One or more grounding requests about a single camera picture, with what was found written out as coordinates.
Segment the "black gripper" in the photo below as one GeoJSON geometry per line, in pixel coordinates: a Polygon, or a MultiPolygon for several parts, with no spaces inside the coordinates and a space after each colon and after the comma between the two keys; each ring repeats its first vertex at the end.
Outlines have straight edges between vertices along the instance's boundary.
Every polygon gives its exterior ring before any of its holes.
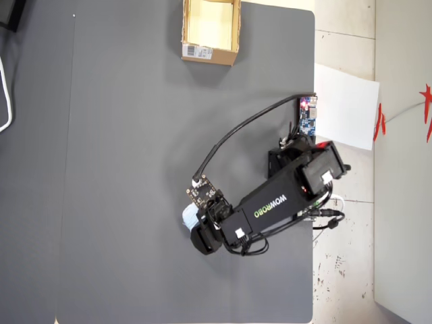
{"type": "Polygon", "coordinates": [[[198,225],[190,234],[190,240],[199,252],[209,255],[216,252],[222,244],[236,244],[237,239],[231,242],[222,230],[222,222],[233,213],[233,207],[223,195],[198,195],[198,225]]]}

